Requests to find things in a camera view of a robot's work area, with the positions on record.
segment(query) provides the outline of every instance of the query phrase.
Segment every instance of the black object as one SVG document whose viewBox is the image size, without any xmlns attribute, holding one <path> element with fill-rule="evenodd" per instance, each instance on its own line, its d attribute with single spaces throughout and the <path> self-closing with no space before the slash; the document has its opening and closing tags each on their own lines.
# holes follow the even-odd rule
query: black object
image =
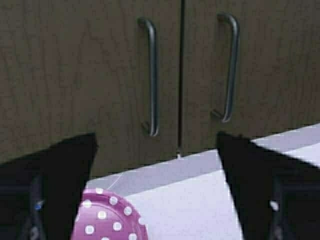
<svg viewBox="0 0 320 240">
<path fill-rule="evenodd" d="M 318 239 L 320 170 L 249 138 L 217 134 L 217 150 L 245 240 Z M 270 202 L 278 204 L 273 209 Z"/>
<path fill-rule="evenodd" d="M 70 239 L 97 149 L 88 133 L 0 165 L 0 239 L 27 239 L 34 226 L 40 240 Z"/>
</svg>

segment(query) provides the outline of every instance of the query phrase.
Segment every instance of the dark wood cabinet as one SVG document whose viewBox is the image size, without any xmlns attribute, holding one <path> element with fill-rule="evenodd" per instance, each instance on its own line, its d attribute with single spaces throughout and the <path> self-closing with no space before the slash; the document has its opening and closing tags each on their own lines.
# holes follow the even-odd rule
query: dark wood cabinet
<svg viewBox="0 0 320 240">
<path fill-rule="evenodd" d="M 222 123 L 231 29 L 234 105 Z M 0 3 L 0 163 L 96 132 L 91 177 L 319 122 L 320 4 L 302 0 L 5 0 Z M 156 32 L 158 135 L 149 36 Z"/>
<path fill-rule="evenodd" d="M 231 28 L 239 24 L 231 119 L 224 112 Z M 320 120 L 318 1 L 186 0 L 183 36 L 183 155 L 215 148 L 218 131 L 259 138 Z"/>
<path fill-rule="evenodd" d="M 0 5 L 2 162 L 86 132 L 96 132 L 99 145 L 93 178 L 176 156 L 179 0 Z M 142 128 L 150 118 L 150 63 L 140 17 L 157 36 L 157 137 Z"/>
</svg>

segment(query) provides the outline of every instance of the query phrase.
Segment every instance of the pink polka dot plate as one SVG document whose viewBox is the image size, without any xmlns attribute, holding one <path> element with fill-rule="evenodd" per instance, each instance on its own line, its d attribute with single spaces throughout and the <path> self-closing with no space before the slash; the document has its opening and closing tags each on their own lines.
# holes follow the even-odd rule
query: pink polka dot plate
<svg viewBox="0 0 320 240">
<path fill-rule="evenodd" d="M 74 222 L 71 240 L 148 240 L 134 206 L 102 188 L 87 188 Z"/>
</svg>

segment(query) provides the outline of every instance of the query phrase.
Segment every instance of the wooden cabinet door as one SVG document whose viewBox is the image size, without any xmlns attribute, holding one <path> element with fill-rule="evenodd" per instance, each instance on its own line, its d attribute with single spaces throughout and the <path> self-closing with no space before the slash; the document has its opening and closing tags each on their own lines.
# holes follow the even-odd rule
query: wooden cabinet door
<svg viewBox="0 0 320 240">
<path fill-rule="evenodd" d="M 231 30 L 240 38 L 234 108 L 224 112 Z M 320 120 L 320 4 L 316 0 L 186 0 L 184 6 L 181 149 L 215 148 L 217 131 L 259 138 Z"/>
<path fill-rule="evenodd" d="M 0 8 L 0 157 L 96 132 L 92 177 L 174 158 L 179 0 L 6 0 Z M 148 35 L 157 34 L 159 134 L 150 118 Z"/>
</svg>

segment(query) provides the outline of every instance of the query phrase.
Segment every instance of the cabinet door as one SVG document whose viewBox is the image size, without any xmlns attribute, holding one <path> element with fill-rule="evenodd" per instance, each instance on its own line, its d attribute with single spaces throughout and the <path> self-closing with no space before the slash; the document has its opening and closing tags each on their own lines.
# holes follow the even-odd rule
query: cabinet door
<svg viewBox="0 0 320 240">
<path fill-rule="evenodd" d="M 179 0 L 7 0 L 0 8 L 1 159 L 96 132 L 92 177 L 174 158 Z M 156 29 L 158 136 L 150 119 L 147 30 Z"/>
<path fill-rule="evenodd" d="M 224 112 L 231 29 L 240 38 L 234 105 Z M 215 148 L 217 131 L 259 138 L 320 120 L 320 5 L 302 0 L 186 0 L 184 9 L 182 152 Z"/>
</svg>

